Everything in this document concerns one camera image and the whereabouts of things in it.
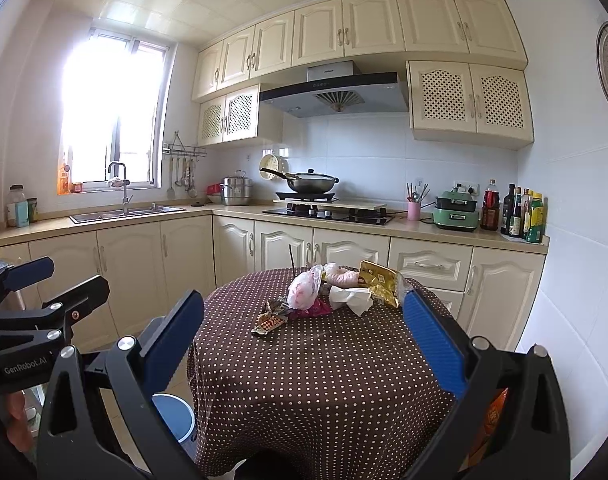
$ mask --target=utensil rack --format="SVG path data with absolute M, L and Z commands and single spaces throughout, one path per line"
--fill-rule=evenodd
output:
M 179 155 L 185 157 L 199 158 L 206 156 L 206 150 L 204 148 L 198 148 L 197 146 L 186 146 L 181 142 L 179 130 L 175 132 L 175 138 L 173 142 L 164 142 L 162 144 L 162 155 Z

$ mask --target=chopsticks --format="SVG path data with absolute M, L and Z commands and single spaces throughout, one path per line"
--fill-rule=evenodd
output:
M 418 193 L 417 189 L 418 188 L 415 187 L 415 190 L 413 191 L 413 184 L 408 184 L 408 182 L 406 183 L 406 192 L 408 193 L 406 199 L 408 200 L 408 202 L 421 203 L 421 201 L 424 200 L 426 198 L 426 196 L 428 195 L 428 193 L 430 192 L 428 184 L 424 184 L 424 187 L 421 190 L 421 193 Z

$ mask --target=pink utensil holder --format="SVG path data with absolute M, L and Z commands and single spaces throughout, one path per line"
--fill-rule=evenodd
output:
M 420 219 L 421 203 L 420 202 L 409 202 L 408 203 L 408 215 L 406 216 L 409 220 L 417 222 Z

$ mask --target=white wall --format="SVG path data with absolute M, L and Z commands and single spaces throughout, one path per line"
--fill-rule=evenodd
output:
M 452 188 L 455 180 L 476 182 L 485 189 L 489 179 L 495 178 L 500 189 L 508 189 L 517 177 L 516 152 L 415 140 L 408 114 L 352 114 L 305 120 L 286 114 L 280 146 L 289 148 L 289 171 L 313 168 L 317 173 L 337 176 L 340 184 L 334 191 L 340 198 L 383 200 L 389 209 L 406 208 L 405 183 L 416 177 L 429 184 L 431 197 Z M 261 150 L 210 150 L 209 157 L 211 153 L 217 157 L 213 182 L 241 169 L 254 180 L 257 198 L 273 199 L 276 190 L 290 191 L 280 178 L 261 179 Z
M 519 181 L 549 197 L 550 252 L 520 342 L 546 346 L 561 383 L 574 475 L 608 434 L 608 103 L 595 62 L 598 0 L 507 0 L 529 56 L 535 144 Z
M 85 41 L 92 19 L 53 7 L 52 0 L 32 0 L 16 27 L 0 61 L 0 221 L 3 197 L 11 184 L 23 184 L 27 196 L 36 196 L 40 212 L 118 204 L 122 190 L 78 195 L 56 195 L 62 121 L 62 74 L 74 47 Z M 185 144 L 196 143 L 199 105 L 190 101 L 197 51 L 178 44 L 174 55 L 164 123 L 164 140 L 180 131 Z M 168 161 L 162 167 L 158 189 L 132 190 L 134 202 L 166 199 Z M 196 187 L 207 182 L 205 168 L 197 165 Z M 177 198 L 186 198 L 176 190 Z

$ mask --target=faucet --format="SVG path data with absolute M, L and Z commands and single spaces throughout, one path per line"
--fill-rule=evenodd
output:
M 130 195 L 130 197 L 128 196 L 128 186 L 130 185 L 130 181 L 126 179 L 126 165 L 123 162 L 118 162 L 116 160 L 113 160 L 108 165 L 109 173 L 110 173 L 110 170 L 112 170 L 113 166 L 123 166 L 123 168 L 124 168 L 124 178 L 120 179 L 119 176 L 111 178 L 108 181 L 108 185 L 113 186 L 113 187 L 122 187 L 124 189 L 124 198 L 121 201 L 121 213 L 122 213 L 122 215 L 127 215 L 128 214 L 128 204 L 132 200 L 133 196 L 132 195 Z

